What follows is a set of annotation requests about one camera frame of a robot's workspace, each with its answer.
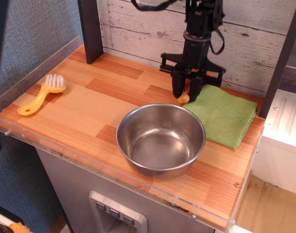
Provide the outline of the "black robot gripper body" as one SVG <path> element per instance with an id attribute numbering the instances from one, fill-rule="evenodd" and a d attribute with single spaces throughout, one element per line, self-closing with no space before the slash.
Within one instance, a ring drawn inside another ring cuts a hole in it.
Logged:
<path id="1" fill-rule="evenodd" d="M 202 75 L 207 84 L 221 86 L 226 70 L 208 59 L 208 51 L 212 49 L 211 35 L 198 37 L 185 31 L 182 54 L 161 54 L 160 70 L 170 74 L 175 72 L 186 79 Z"/>

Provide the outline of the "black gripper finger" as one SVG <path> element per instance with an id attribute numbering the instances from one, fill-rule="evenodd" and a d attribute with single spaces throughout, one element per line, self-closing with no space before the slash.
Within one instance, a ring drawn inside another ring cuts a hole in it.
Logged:
<path id="1" fill-rule="evenodd" d="M 191 79 L 189 97 L 190 102 L 194 102 L 200 94 L 203 86 L 206 84 L 205 75 L 203 72 L 197 72 L 195 77 Z"/>
<path id="2" fill-rule="evenodd" d="M 183 93 L 187 75 L 188 73 L 177 70 L 176 68 L 173 69 L 173 71 L 171 72 L 172 89 L 173 89 L 173 95 L 175 97 L 180 97 L 181 94 Z"/>

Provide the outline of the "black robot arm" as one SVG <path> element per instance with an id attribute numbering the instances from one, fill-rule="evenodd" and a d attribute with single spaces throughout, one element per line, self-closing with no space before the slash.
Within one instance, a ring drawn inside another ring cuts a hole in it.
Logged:
<path id="1" fill-rule="evenodd" d="M 220 87 L 226 70 L 208 59 L 208 52 L 218 55 L 224 50 L 214 51 L 211 38 L 222 25 L 223 2 L 221 0 L 186 1 L 186 30 L 182 54 L 163 53 L 160 70 L 172 77 L 173 95 L 179 103 L 194 102 L 206 84 Z"/>

